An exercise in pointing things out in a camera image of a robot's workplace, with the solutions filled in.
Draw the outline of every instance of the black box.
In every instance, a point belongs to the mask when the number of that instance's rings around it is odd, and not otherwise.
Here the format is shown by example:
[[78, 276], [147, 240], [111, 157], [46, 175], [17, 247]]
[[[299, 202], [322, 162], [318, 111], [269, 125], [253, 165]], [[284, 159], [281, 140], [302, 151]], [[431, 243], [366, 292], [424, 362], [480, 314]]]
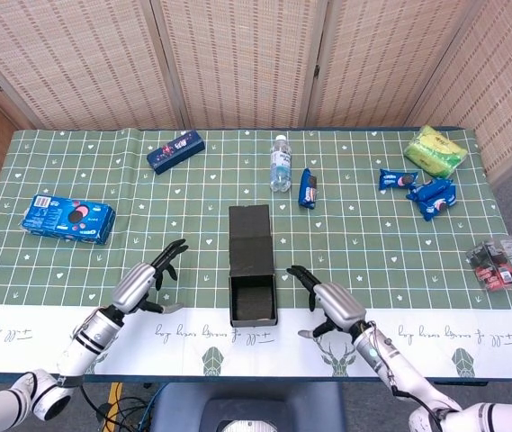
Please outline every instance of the black box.
[[269, 207], [229, 207], [231, 327], [277, 324], [274, 243]]

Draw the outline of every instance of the wicker partition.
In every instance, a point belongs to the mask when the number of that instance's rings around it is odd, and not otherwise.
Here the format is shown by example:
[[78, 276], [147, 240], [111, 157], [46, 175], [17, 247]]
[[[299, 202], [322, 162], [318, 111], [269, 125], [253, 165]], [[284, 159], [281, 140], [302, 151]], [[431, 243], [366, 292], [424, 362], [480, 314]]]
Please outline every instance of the wicker partition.
[[430, 122], [512, 164], [512, 0], [4, 0], [0, 78], [46, 129]]

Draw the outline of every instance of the grid pattern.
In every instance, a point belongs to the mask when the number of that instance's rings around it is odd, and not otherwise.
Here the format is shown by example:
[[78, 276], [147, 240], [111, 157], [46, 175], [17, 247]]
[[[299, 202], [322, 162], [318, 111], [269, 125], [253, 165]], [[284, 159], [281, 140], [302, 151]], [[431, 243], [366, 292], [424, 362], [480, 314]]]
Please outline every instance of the grid pattern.
[[[0, 177], [0, 304], [108, 304], [122, 272], [185, 237], [179, 280], [166, 279], [157, 300], [225, 308], [228, 207], [267, 203], [279, 307], [307, 307], [307, 292], [284, 270], [297, 263], [351, 287], [367, 307], [512, 308], [511, 290], [488, 296], [465, 263], [466, 250], [506, 232], [472, 132], [446, 133], [470, 156], [454, 177], [460, 201], [431, 222], [404, 190], [377, 188], [381, 167], [416, 169], [401, 155], [412, 131], [290, 131], [295, 185], [276, 194], [268, 185], [275, 132], [200, 131], [204, 152], [155, 175], [146, 154], [180, 133], [17, 132]], [[313, 211], [297, 205], [305, 166], [318, 176]], [[108, 245], [22, 231], [35, 193], [109, 203], [118, 215]]]

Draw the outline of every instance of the bottle label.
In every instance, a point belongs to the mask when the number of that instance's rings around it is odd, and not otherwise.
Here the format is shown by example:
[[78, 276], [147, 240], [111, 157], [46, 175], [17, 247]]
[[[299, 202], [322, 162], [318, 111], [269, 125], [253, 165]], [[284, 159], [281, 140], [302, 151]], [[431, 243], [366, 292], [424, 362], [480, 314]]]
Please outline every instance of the bottle label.
[[272, 153], [272, 167], [286, 167], [290, 168], [292, 163], [292, 155], [282, 151], [275, 151]]

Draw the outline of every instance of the robotic arm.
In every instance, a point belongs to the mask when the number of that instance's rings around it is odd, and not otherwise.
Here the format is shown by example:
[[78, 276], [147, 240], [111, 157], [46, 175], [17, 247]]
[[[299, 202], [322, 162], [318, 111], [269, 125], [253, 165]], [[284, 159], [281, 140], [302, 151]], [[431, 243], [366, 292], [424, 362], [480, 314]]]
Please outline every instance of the robotic arm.
[[326, 322], [314, 330], [300, 330], [304, 338], [318, 338], [331, 331], [348, 333], [355, 349], [380, 379], [401, 400], [413, 400], [420, 407], [409, 416], [411, 432], [512, 432], [512, 405], [479, 403], [462, 410], [451, 398], [424, 378], [377, 329], [365, 321], [366, 310], [344, 287], [321, 283], [305, 267], [287, 269], [310, 293], [310, 310], [316, 300], [323, 307]]
[[19, 425], [33, 412], [41, 420], [56, 417], [84, 382], [90, 364], [107, 348], [123, 327], [123, 318], [137, 310], [172, 313], [182, 304], [162, 306], [148, 301], [149, 288], [161, 288], [163, 272], [177, 273], [170, 262], [188, 247], [185, 239], [170, 243], [151, 263], [140, 263], [123, 276], [113, 291], [112, 305], [95, 310], [74, 333], [58, 361], [58, 379], [43, 370], [25, 373], [8, 390], [0, 391], [0, 432]]

